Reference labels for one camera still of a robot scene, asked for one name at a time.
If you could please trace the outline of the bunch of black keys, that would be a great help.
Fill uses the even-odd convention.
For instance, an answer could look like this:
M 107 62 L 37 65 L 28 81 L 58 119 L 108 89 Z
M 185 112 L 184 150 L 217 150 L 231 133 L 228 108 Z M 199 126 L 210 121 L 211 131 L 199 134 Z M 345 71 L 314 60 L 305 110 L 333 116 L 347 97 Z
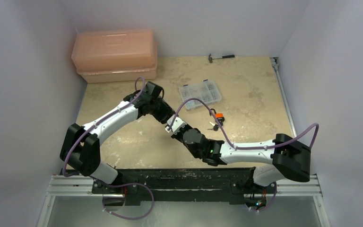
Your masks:
M 211 128 L 209 128 L 208 130 L 210 130 L 210 131 L 218 131 L 219 130 L 219 128 L 220 128 L 219 124 L 213 123 L 213 122 L 209 122 L 209 123 L 211 125 Z

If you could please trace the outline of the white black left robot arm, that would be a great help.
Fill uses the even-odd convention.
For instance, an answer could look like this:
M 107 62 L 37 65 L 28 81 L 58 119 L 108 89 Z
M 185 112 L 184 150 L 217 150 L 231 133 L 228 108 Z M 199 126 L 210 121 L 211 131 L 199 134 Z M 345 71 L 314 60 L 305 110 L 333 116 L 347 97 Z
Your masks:
M 122 174 L 101 160 L 100 146 L 123 126 L 147 114 L 165 124 L 175 111 L 163 96 L 164 89 L 149 81 L 142 89 L 125 96 L 115 108 L 100 118 L 83 126 L 76 123 L 70 125 L 60 151 L 60 159 L 64 162 L 62 174 L 69 177 L 66 167 L 70 166 L 77 175 L 103 182 L 109 193 L 119 192 L 123 183 Z

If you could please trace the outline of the orange and black padlock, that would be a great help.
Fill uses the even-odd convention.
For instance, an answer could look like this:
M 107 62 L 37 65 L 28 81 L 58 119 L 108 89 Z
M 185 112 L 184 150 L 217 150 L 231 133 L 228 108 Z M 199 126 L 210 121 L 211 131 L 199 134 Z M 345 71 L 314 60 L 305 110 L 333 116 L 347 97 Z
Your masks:
M 214 114 L 214 116 L 216 117 L 216 119 L 223 124 L 223 122 L 225 121 L 225 117 L 222 113 L 218 113 L 214 108 L 210 108 L 210 112 Z

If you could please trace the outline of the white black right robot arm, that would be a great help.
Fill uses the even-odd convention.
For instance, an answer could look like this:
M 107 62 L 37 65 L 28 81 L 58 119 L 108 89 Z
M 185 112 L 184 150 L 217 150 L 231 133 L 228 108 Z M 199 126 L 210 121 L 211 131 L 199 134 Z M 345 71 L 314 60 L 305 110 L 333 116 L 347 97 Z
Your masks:
M 265 186 L 281 180 L 295 182 L 310 180 L 311 148 L 298 139 L 279 133 L 272 140 L 255 143 L 229 143 L 206 138 L 198 129 L 183 123 L 181 126 L 166 125 L 165 130 L 173 139 L 210 166 L 233 163 L 262 163 L 254 167 L 246 180 L 251 192 L 259 192 Z

